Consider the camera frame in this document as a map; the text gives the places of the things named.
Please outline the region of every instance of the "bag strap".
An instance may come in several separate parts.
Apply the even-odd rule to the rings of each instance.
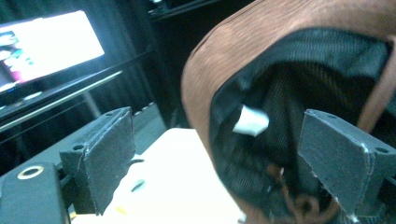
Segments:
[[[390,41],[393,44],[392,53],[358,119],[358,127],[367,133],[373,130],[396,91],[396,36],[391,36]]]

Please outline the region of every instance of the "white tag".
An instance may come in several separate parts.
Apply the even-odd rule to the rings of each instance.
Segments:
[[[252,109],[243,105],[241,117],[233,127],[233,132],[256,137],[268,128],[269,123],[270,119],[267,114],[258,109]]]

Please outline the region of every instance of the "screw hole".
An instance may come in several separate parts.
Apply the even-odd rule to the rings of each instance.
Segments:
[[[387,149],[382,148],[382,147],[376,147],[375,149],[376,149],[377,151],[379,151],[379,152],[382,152],[382,153],[389,153],[389,151],[388,151]]]
[[[44,167],[42,166],[31,166],[20,172],[18,174],[18,179],[30,179],[40,175],[43,171]]]
[[[146,182],[143,179],[139,179],[136,181],[134,188],[131,190],[131,192],[136,192],[140,189],[142,189],[145,186]]]
[[[76,145],[76,146],[73,147],[73,150],[77,151],[77,150],[81,150],[83,148],[84,148],[83,145]]]

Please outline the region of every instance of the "black mesh lining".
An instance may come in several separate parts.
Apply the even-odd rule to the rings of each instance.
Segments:
[[[304,111],[326,111],[355,124],[389,51],[386,43],[367,36],[305,29],[281,39],[228,79],[212,99],[209,128],[224,185],[268,215],[273,183],[265,169],[275,162],[285,167],[291,192],[301,193],[296,148]],[[268,114],[270,125],[264,133],[233,133],[242,104]],[[373,135],[396,147],[392,108],[396,107],[388,107]]]

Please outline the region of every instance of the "computer screen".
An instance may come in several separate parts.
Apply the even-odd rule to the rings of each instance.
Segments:
[[[0,26],[0,92],[104,54],[83,11]]]

